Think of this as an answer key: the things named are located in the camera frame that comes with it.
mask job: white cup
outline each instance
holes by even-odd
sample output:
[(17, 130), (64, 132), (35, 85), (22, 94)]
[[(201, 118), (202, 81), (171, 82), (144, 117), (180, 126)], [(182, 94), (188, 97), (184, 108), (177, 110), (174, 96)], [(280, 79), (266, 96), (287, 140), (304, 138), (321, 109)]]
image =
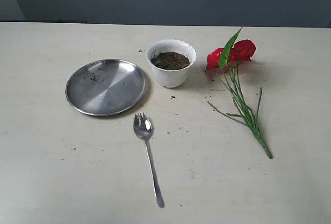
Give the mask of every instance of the white cup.
[[(190, 64), (180, 70), (164, 70), (153, 65), (152, 58), (164, 52), (177, 52), (182, 54), (190, 60)], [(156, 81), (164, 87), (175, 88), (180, 86), (187, 79), (190, 67), (197, 60), (197, 54), (195, 49), (188, 43), (180, 40), (165, 39), (151, 44), (146, 51), (146, 59), (152, 67), (152, 73)]]

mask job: metal plate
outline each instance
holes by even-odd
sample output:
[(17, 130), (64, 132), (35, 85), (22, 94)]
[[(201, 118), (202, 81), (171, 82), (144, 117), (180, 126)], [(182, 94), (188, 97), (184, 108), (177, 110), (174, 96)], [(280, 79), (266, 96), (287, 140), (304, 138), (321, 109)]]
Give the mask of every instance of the metal plate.
[(137, 65), (105, 59), (77, 70), (67, 82), (66, 97), (84, 114), (108, 116), (136, 105), (146, 89), (146, 75)]

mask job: cup rim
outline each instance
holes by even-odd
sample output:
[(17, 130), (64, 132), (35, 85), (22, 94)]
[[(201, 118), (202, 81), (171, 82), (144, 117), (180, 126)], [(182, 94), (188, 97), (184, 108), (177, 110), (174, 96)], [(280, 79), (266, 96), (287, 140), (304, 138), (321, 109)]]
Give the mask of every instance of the cup rim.
[[(188, 66), (186, 66), (185, 68), (179, 69), (179, 70), (165, 70), (165, 69), (161, 69), (161, 68), (155, 66), (155, 65), (152, 63), (151, 59), (149, 59), (149, 58), (147, 57), (147, 53), (149, 52), (149, 50), (151, 49), (152, 46), (154, 46), (154, 45), (156, 45), (156, 44), (158, 44), (158, 43), (163, 43), (163, 42), (168, 42), (168, 41), (179, 42), (180, 44), (182, 44), (182, 45), (184, 44), (187, 48), (191, 48), (191, 49), (194, 51), (195, 58), (192, 59), (192, 61), (190, 62), (190, 64), (189, 64)], [(157, 68), (157, 69), (159, 69), (159, 70), (162, 70), (162, 71), (182, 71), (182, 70), (186, 70), (186, 69), (190, 68), (190, 67), (194, 64), (194, 62), (197, 60), (197, 53), (196, 53), (195, 49), (193, 48), (193, 46), (191, 46), (189, 43), (186, 43), (186, 42), (181, 41), (181, 40), (178, 40), (178, 39), (163, 39), (163, 40), (159, 40), (159, 41), (153, 42), (153, 43), (148, 47), (148, 49), (146, 50), (146, 52), (145, 52), (145, 57), (146, 57), (147, 62), (148, 62), (151, 66), (153, 66), (154, 68)]]

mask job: table surface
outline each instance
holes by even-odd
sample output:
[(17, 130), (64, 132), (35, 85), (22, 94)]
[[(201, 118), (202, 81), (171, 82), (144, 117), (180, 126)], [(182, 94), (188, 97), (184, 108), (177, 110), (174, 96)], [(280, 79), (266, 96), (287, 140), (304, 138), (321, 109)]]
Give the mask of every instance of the table surface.
[[(274, 159), (234, 111), (206, 56), (238, 27), (0, 23), (0, 223), (331, 223), (331, 29), (245, 27), (257, 51), (241, 68)], [(148, 46), (180, 39), (197, 52), (188, 80), (160, 86)], [(119, 58), (140, 66), (147, 95), (122, 114), (79, 113), (65, 85), (81, 66)], [(165, 201), (158, 208), (144, 144), (145, 112)]]

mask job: white table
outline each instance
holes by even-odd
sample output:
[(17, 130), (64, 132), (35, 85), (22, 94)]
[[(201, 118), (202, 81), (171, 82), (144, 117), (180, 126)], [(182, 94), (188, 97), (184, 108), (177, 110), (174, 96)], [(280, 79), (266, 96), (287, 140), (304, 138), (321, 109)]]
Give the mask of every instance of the white table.
[[(0, 23), (0, 223), (331, 223), (331, 29), (245, 27), (257, 51), (242, 68), (270, 160), (204, 72), (237, 27)], [(144, 52), (166, 38), (191, 44), (189, 79), (166, 89)], [(73, 109), (65, 85), (102, 58), (139, 65), (143, 106), (110, 118)], [(153, 119), (151, 147), (165, 208), (156, 206), (134, 113)]]

